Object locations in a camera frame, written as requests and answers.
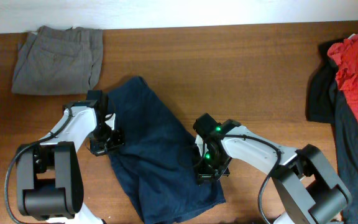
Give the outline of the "navy blue shorts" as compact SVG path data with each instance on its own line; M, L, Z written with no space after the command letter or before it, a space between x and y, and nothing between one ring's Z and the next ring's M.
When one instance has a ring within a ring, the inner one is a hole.
M226 201L220 182L197 184L195 138L142 77L108 97L124 132L124 145L109 155L112 169L144 223L184 222Z

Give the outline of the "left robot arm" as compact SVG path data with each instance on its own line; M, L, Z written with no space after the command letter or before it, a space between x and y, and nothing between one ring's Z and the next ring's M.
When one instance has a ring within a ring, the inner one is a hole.
M18 148L9 167L16 169L21 215L46 223L104 223L84 203L77 152L85 141L94 156L124 144L109 103L107 94L91 90L84 101L64 105L61 120L43 138Z

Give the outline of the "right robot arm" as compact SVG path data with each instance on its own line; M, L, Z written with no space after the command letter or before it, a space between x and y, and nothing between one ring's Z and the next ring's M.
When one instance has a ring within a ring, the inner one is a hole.
M229 175L233 159L243 161L272 180L284 206L275 223L332 223L352 202L350 191L322 151L311 144L302 149L260 137L241 123L215 121L208 113L196 119L195 164L198 183Z

